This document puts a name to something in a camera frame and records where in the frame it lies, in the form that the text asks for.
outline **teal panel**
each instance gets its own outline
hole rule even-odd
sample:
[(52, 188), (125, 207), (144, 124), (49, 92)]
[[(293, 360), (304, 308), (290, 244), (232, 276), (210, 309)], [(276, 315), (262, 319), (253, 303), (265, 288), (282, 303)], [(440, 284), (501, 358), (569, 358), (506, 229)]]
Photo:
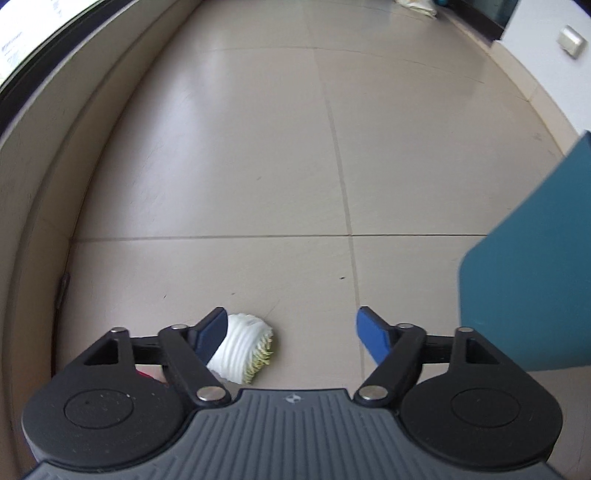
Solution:
[(459, 270), (462, 325), (522, 368), (591, 364), (591, 134)]

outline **black circular housing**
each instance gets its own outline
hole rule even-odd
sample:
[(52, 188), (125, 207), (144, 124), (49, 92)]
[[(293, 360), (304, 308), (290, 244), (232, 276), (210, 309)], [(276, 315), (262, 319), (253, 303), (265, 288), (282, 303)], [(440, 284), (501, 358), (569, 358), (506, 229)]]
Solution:
[(560, 434), (558, 403), (529, 375), (501, 365), (464, 365), (410, 389), (400, 419), (423, 448), (478, 470), (546, 460)]
[(140, 375), (127, 333), (108, 334), (27, 403), (22, 428), (39, 461), (78, 471), (139, 463), (176, 437), (186, 417), (169, 386)]

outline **gray gripper base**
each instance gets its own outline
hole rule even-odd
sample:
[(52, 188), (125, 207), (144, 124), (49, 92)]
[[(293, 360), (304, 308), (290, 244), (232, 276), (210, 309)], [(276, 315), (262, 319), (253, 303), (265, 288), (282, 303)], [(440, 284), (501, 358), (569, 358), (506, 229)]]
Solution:
[(197, 413), (174, 445), (141, 465), (80, 473), (41, 463), (27, 480), (560, 478), (544, 463), (502, 473), (448, 465), (408, 440), (388, 411), (357, 406), (345, 390), (243, 390), (231, 406)]

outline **grout line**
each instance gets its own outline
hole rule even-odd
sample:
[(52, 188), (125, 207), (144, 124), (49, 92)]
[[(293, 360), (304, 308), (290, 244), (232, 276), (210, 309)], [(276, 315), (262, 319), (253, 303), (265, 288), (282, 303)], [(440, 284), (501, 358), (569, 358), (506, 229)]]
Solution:
[(101, 242), (141, 242), (157, 240), (215, 240), (215, 239), (248, 239), (248, 238), (371, 238), (371, 237), (448, 237), (448, 236), (481, 236), (483, 233), (361, 233), (361, 234), (309, 234), (309, 235), (187, 235), (187, 236), (122, 236), (109, 238), (73, 238), (73, 244), (95, 244)]
[[(353, 271), (353, 289), (355, 291), (355, 306), (357, 311), (361, 308), (361, 295), (359, 294), (359, 280), (357, 276), (357, 262), (355, 261), (355, 246), (353, 244), (353, 236), (349, 235), (349, 254), (351, 257), (351, 270)], [(363, 351), (363, 343), (358, 340), (359, 345), (359, 360), (361, 362), (361, 382), (363, 383), (367, 376), (365, 375), (365, 355)]]
[(351, 226), (351, 214), (349, 211), (349, 199), (347, 197), (347, 185), (345, 185), (345, 176), (343, 174), (343, 161), (340, 157), (339, 140), (336, 135), (335, 118), (333, 116), (332, 107), (330, 106), (330, 100), (328, 97), (326, 83), (324, 82), (324, 80), (322, 79), (322, 75), (320, 74), (320, 66), (318, 65), (318, 61), (316, 60), (316, 52), (312, 52), (312, 55), (314, 56), (314, 63), (316, 64), (316, 69), (318, 70), (318, 78), (320, 81), (320, 85), (322, 86), (322, 95), (324, 96), (326, 115), (329, 119), (330, 134), (332, 135), (333, 146), (335, 148), (336, 168), (339, 173), (340, 191), (343, 197), (343, 208), (345, 210), (345, 223), (347, 224), (347, 233), (349, 235), (353, 235), (353, 228)]
[(303, 3), (306, 3), (306, 2), (315, 3), (315, 4), (335, 4), (335, 5), (344, 5), (346, 7), (367, 8), (369, 10), (377, 10), (378, 12), (386, 12), (387, 14), (396, 15), (398, 17), (412, 18), (413, 20), (416, 20), (417, 22), (424, 22), (424, 21), (429, 20), (426, 15), (424, 15), (425, 18), (420, 18), (420, 17), (414, 17), (412, 15), (408, 15), (405, 11), (384, 10), (383, 8), (369, 7), (367, 5), (346, 4), (344, 2), (335, 2), (334, 0), (304, 0)]
[(475, 79), (473, 77), (470, 77), (468, 75), (462, 75), (461, 73), (458, 72), (453, 72), (451, 70), (446, 70), (446, 69), (442, 69), (441, 67), (436, 67), (434, 65), (429, 65), (428, 63), (423, 63), (422, 61), (417, 61), (417, 60), (410, 60), (410, 59), (405, 59), (402, 57), (394, 57), (394, 56), (389, 56), (389, 55), (381, 55), (378, 53), (372, 53), (370, 51), (360, 51), (360, 50), (351, 50), (348, 48), (325, 48), (325, 47), (303, 47), (303, 46), (297, 46), (297, 45), (283, 45), (283, 46), (276, 46), (276, 47), (226, 47), (226, 48), (212, 48), (210, 50), (199, 50), (197, 53), (201, 54), (201, 53), (214, 53), (214, 52), (220, 52), (220, 51), (246, 51), (246, 50), (312, 50), (312, 51), (316, 51), (316, 50), (323, 50), (323, 51), (335, 51), (335, 52), (348, 52), (348, 53), (358, 53), (360, 55), (369, 55), (372, 57), (376, 57), (379, 59), (385, 59), (385, 60), (389, 60), (392, 62), (396, 62), (396, 61), (405, 61), (408, 63), (414, 63), (415, 65), (421, 65), (423, 67), (426, 67), (428, 69), (433, 69), (433, 70), (438, 70), (440, 72), (444, 72), (447, 73), (449, 75), (452, 75), (454, 77), (457, 78), (462, 78), (462, 79), (467, 79), (467, 80), (471, 80), (473, 82), (476, 83), (480, 83), (482, 85), (487, 86), (488, 88), (498, 92), (498, 93), (504, 93), (506, 95), (511, 95), (512, 97), (518, 98), (519, 100), (525, 100), (522, 96), (520, 95), (514, 95), (511, 92), (506, 92), (504, 90), (498, 90), (496, 88), (494, 88), (493, 86), (491, 86), (489, 83), (484, 82), (483, 80), (478, 80)]

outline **beige floor tile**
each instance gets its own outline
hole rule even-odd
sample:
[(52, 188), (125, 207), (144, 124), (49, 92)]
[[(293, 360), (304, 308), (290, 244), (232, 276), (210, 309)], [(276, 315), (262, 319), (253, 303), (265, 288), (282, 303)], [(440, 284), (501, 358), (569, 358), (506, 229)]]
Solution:
[(591, 471), (591, 367), (532, 372), (558, 400), (563, 426), (549, 463), (568, 480), (588, 480)]
[(114, 325), (134, 336), (191, 323), (212, 308), (275, 330), (260, 388), (361, 384), (346, 238), (242, 238), (76, 244), (61, 320), (60, 365)]
[(174, 42), (192, 50), (307, 47), (310, 34), (299, 0), (205, 0)]
[[(359, 299), (390, 325), (414, 323), (431, 335), (459, 326), (457, 269), (477, 236), (372, 236), (353, 239)], [(366, 353), (365, 376), (375, 363)], [(427, 366), (423, 379), (445, 371)]]
[(441, 16), (432, 19), (397, 6), (394, 13), (332, 2), (306, 2), (315, 47), (404, 59), (489, 83), (521, 96), (472, 40)]
[(315, 54), (354, 234), (488, 233), (560, 158), (523, 100), (419, 64)]
[(116, 127), (78, 238), (346, 233), (313, 52), (167, 54)]

